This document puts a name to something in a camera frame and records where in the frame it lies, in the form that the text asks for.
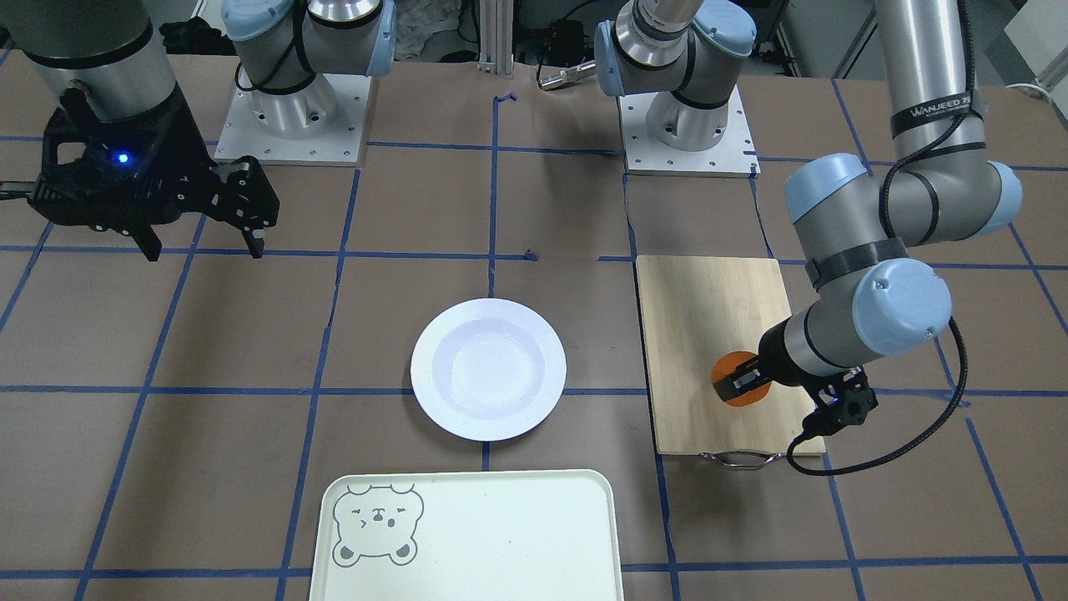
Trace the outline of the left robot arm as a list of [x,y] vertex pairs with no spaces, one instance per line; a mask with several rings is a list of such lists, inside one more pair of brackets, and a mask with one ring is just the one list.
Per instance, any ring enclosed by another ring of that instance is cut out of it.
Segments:
[[1002,230],[1023,195],[1012,168],[988,156],[965,1],[878,1],[876,17],[895,164],[876,179],[839,153],[794,171],[784,194],[818,299],[764,332],[756,353],[721,358],[711,376],[718,398],[736,407],[775,383],[804,388],[815,404],[805,441],[865,422],[878,404],[866,364],[956,327],[949,286],[909,251]]

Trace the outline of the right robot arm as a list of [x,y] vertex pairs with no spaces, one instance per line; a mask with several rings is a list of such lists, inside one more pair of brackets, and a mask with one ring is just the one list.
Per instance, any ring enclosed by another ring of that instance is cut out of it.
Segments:
[[157,225],[201,213],[244,236],[260,259],[280,206],[256,151],[219,164],[168,61],[180,38],[227,41],[237,93],[274,142],[323,135],[342,105],[330,76],[384,76],[393,1],[225,1],[225,32],[201,19],[157,27],[141,1],[4,1],[3,26],[57,100],[40,174],[3,183],[60,227],[113,231],[148,260]]

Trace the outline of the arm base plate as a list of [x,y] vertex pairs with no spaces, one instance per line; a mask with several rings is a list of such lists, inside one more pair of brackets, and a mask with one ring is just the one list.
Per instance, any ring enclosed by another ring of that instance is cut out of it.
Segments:
[[359,167],[376,80],[320,73],[289,95],[237,90],[214,159],[255,157],[264,167]]
[[739,88],[713,109],[686,105],[671,92],[622,96],[619,126],[629,174],[760,175],[758,152]]

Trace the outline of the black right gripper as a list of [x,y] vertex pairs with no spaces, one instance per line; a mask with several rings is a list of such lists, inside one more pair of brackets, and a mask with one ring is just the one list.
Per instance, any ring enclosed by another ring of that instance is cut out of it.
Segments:
[[184,213],[244,231],[249,255],[262,259],[280,212],[257,159],[213,160],[178,85],[146,113],[111,122],[90,106],[85,84],[65,88],[43,132],[37,179],[4,181],[3,199],[26,200],[56,225],[129,235],[150,262],[163,254],[154,225]]

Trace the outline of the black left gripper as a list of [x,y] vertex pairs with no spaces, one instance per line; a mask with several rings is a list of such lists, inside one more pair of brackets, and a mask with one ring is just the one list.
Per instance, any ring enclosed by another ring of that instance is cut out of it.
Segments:
[[813,374],[796,365],[785,342],[786,323],[772,327],[763,335],[757,355],[737,355],[733,371],[742,376],[725,376],[717,381],[718,398],[724,404],[756,404],[768,395],[772,381],[785,386],[804,388],[816,404],[815,411],[802,422],[802,437],[824,437],[838,433],[843,427],[863,425],[869,412],[878,406],[876,392],[861,366],[839,368],[829,374]]

